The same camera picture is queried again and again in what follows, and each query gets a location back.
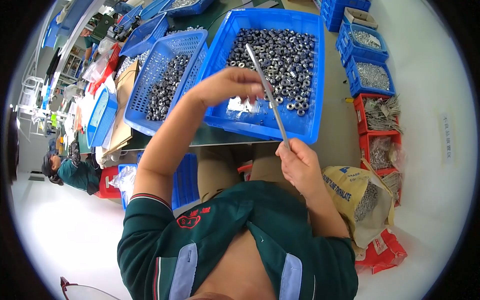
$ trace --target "cardboard sheet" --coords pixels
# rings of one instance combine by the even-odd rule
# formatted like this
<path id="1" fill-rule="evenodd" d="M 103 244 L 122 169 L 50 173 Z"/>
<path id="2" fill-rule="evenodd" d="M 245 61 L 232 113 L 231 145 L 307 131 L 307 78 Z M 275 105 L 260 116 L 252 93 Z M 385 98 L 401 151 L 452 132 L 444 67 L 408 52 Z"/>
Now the cardboard sheet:
<path id="1" fill-rule="evenodd" d="M 132 129 L 123 121 L 123 113 L 128 102 L 128 98 L 132 93 L 133 84 L 138 73 L 138 61 L 133 63 L 128 69 L 126 69 L 120 77 L 115 80 L 117 85 L 117 102 L 118 109 L 115 116 L 115 123 L 113 124 L 112 139 L 110 141 L 110 147 L 105 154 L 115 152 L 120 147 L 127 144 L 132 138 Z"/>

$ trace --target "worker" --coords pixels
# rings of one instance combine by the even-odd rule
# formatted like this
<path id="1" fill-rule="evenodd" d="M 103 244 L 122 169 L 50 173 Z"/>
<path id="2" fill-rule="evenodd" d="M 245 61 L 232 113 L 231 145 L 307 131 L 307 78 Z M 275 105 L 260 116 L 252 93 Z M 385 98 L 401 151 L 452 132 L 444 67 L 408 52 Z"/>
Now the worker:
<path id="1" fill-rule="evenodd" d="M 93 23 L 93 22 L 89 22 L 88 24 L 91 25 L 91 26 L 95 26 L 95 23 Z M 100 44 L 100 41 L 97 40 L 96 38 L 94 38 L 93 36 L 91 36 L 91 34 L 92 34 L 92 31 L 89 30 L 89 29 L 86 29 L 86 28 L 84 28 L 82 30 L 82 32 L 80 33 L 80 36 L 84 37 L 85 47 L 86 47 L 85 59 L 84 59 L 83 64 L 82 64 L 83 68 L 88 67 L 88 63 L 89 63 L 89 60 L 90 60 L 90 55 L 92 55 L 93 45 L 94 44 L 97 44 L 97 45 Z M 92 60 L 95 60 L 97 55 L 98 55 L 98 50 L 95 50 L 95 52 L 92 55 Z"/>
<path id="2" fill-rule="evenodd" d="M 259 74 L 226 68 L 201 81 L 148 143 L 118 244 L 123 283 L 134 300 L 353 299 L 349 230 L 317 154 L 296 138 L 291 150 L 284 142 L 253 144 L 251 178 L 243 182 L 234 148 L 200 147 L 201 203 L 175 218 L 177 166 L 205 111 L 232 95 L 263 98 Z"/>
<path id="3" fill-rule="evenodd" d="M 101 169 L 93 164 L 80 160 L 80 151 L 77 141 L 69 147 L 67 159 L 62 159 L 54 154 L 45 154 L 43 157 L 42 173 L 50 182 L 73 186 L 79 190 L 93 195 L 99 191 Z"/>
<path id="4" fill-rule="evenodd" d="M 103 5 L 113 8 L 115 13 L 126 15 L 129 11 L 134 9 L 130 4 L 125 3 L 126 0 L 105 0 Z"/>

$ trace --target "green table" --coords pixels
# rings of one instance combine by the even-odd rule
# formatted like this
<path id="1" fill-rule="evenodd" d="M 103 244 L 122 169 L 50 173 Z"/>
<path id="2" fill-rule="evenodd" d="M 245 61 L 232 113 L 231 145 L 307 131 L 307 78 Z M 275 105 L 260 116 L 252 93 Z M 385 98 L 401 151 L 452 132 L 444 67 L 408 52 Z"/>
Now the green table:
<path id="1" fill-rule="evenodd" d="M 253 0 L 253 6 L 257 6 L 266 2 L 267 0 Z M 275 9 L 283 9 L 282 0 L 276 0 L 278 5 Z M 210 46 L 215 34 L 223 22 L 226 13 L 237 6 L 243 6 L 242 0 L 215 0 L 213 3 L 205 9 L 204 13 L 193 16 L 185 16 L 180 18 L 169 18 L 171 30 L 185 30 L 187 27 L 196 27 L 197 25 L 203 26 L 208 30 L 207 45 Z M 128 145 L 122 148 L 122 150 L 140 150 L 145 149 L 148 142 L 152 138 L 141 132 L 133 130 L 133 137 L 129 140 Z M 86 134 L 78 135 L 78 142 L 80 146 L 80 153 L 90 153 L 90 149 L 87 147 Z M 221 128 L 210 127 L 203 123 L 197 130 L 195 137 L 193 138 L 190 146 L 206 146 L 206 145 L 219 145 L 219 144 L 249 144 L 249 143 L 265 143 L 267 141 L 246 136 L 242 134 L 226 132 Z"/>

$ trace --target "black cap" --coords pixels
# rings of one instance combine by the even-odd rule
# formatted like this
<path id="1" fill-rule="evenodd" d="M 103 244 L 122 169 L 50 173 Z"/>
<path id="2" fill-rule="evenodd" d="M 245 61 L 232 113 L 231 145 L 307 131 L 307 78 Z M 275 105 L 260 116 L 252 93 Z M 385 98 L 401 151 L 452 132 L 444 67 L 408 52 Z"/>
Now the black cap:
<path id="1" fill-rule="evenodd" d="M 42 173 L 47 177 L 52 176 L 52 166 L 50 165 L 50 154 L 45 154 L 43 157 L 43 164 L 42 164 Z"/>

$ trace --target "metal rod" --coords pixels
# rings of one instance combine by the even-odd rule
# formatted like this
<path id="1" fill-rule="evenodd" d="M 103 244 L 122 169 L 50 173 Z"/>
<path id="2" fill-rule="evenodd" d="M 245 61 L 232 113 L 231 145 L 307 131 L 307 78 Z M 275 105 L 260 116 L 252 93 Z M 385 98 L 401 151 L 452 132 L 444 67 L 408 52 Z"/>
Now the metal rod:
<path id="1" fill-rule="evenodd" d="M 252 47 L 250 46 L 250 44 L 245 45 L 245 47 L 247 48 L 248 54 L 250 54 L 250 58 L 252 59 L 253 64 L 255 65 L 255 68 L 257 69 L 257 72 L 260 75 L 260 78 L 262 79 L 262 84 L 264 85 L 265 91 L 267 92 L 268 101 L 270 101 L 270 103 L 272 104 L 273 114 L 275 115 L 276 123 L 278 124 L 278 128 L 282 133 L 283 144 L 285 144 L 285 147 L 287 147 L 287 149 L 290 150 L 290 144 L 288 143 L 287 132 L 285 131 L 285 127 L 283 127 L 282 119 L 280 118 L 280 114 L 278 113 L 278 108 L 277 108 L 278 103 L 275 101 L 275 98 L 272 95 L 272 91 L 270 91 L 268 81 L 265 79 L 265 75 L 262 71 L 262 67 L 260 66 L 260 63 L 255 57 L 255 53 Z"/>

